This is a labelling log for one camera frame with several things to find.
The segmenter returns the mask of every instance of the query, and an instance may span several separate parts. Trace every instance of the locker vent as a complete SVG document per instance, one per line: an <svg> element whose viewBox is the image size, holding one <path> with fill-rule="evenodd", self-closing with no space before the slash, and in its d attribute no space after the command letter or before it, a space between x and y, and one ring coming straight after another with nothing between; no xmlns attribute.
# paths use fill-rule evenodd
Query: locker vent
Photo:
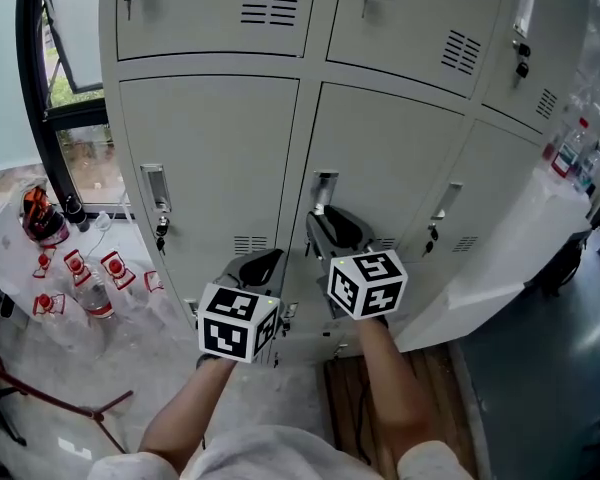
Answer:
<svg viewBox="0 0 600 480"><path fill-rule="evenodd" d="M298 0L242 0L241 23L293 27Z"/></svg>
<svg viewBox="0 0 600 480"><path fill-rule="evenodd" d="M395 238L376 238L376 242L380 244L382 250L386 251L388 249L393 249L396 244Z"/></svg>
<svg viewBox="0 0 600 480"><path fill-rule="evenodd" d="M451 252L467 252L478 240L477 236L463 236Z"/></svg>
<svg viewBox="0 0 600 480"><path fill-rule="evenodd" d="M542 91L542 96L540 97L540 102L536 107L536 112L545 119L549 119L551 114L553 114L556 101L558 101L558 98L556 98L556 96L549 89L545 89Z"/></svg>
<svg viewBox="0 0 600 480"><path fill-rule="evenodd" d="M267 248L266 236L234 236L233 252L236 256L244 256Z"/></svg>
<svg viewBox="0 0 600 480"><path fill-rule="evenodd" d="M473 75L473 69L478 60L478 55L480 55L480 46L477 41L460 32L451 30L444 45L440 62L445 66L461 71L465 75Z"/></svg>

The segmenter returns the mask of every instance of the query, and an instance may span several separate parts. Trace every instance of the white shirt sleeve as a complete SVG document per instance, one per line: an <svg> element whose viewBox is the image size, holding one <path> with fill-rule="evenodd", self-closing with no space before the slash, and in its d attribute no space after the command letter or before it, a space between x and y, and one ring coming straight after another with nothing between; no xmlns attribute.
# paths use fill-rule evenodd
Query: white shirt sleeve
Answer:
<svg viewBox="0 0 600 480"><path fill-rule="evenodd" d="M428 441L411 448L398 461L400 480L471 480L451 448Z"/></svg>
<svg viewBox="0 0 600 480"><path fill-rule="evenodd" d="M99 460L87 480L178 480L178 474L163 458L141 452Z"/></svg>

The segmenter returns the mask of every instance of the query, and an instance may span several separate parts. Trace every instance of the human arm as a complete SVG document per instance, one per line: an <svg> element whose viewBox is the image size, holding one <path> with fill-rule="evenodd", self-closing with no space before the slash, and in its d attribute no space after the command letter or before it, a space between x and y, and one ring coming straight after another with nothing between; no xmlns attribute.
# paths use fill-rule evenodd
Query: human arm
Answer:
<svg viewBox="0 0 600 480"><path fill-rule="evenodd" d="M389 330L378 320L356 322L367 363L373 402L394 460L414 446L439 439L432 401L398 351Z"/></svg>
<svg viewBox="0 0 600 480"><path fill-rule="evenodd" d="M235 365L224 358L203 362L149 423L138 451L162 457L180 475L198 449Z"/></svg>

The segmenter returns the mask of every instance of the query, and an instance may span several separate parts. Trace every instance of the locker handle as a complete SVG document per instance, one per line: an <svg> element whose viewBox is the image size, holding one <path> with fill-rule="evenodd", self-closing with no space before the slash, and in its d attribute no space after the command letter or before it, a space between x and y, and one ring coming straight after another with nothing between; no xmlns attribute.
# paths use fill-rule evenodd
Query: locker handle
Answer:
<svg viewBox="0 0 600 480"><path fill-rule="evenodd" d="M431 220L442 220L447 216L447 212L451 209L463 186L462 183L458 182L449 183L447 190L445 190L442 199L440 199L438 206L431 216Z"/></svg>
<svg viewBox="0 0 600 480"><path fill-rule="evenodd" d="M516 19L513 22L513 29L525 39L529 35L531 27L531 18L533 17L533 6L536 0L519 0Z"/></svg>
<svg viewBox="0 0 600 480"><path fill-rule="evenodd" d="M161 164L143 164L140 166L140 172L147 192L151 196L153 211L157 213L171 212L171 200L167 191L164 167Z"/></svg>

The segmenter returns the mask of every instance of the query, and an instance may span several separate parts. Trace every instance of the window frame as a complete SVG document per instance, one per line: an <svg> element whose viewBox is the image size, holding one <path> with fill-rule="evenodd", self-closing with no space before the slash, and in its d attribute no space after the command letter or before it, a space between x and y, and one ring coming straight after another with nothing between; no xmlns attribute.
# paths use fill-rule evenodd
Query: window frame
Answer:
<svg viewBox="0 0 600 480"><path fill-rule="evenodd" d="M64 208L69 195L81 202L82 199L62 153L57 132L84 126L108 125L109 119L104 98L47 108L49 88L42 38L43 9L43 0L16 0L16 53L22 96L31 131L49 183L58 197L58 202ZM56 41L53 27L51 31ZM69 84L73 90L73 81L69 80ZM95 217L100 211L105 211L110 216L115 214L116 218L125 218L117 202L83 203L83 208L89 217Z"/></svg>

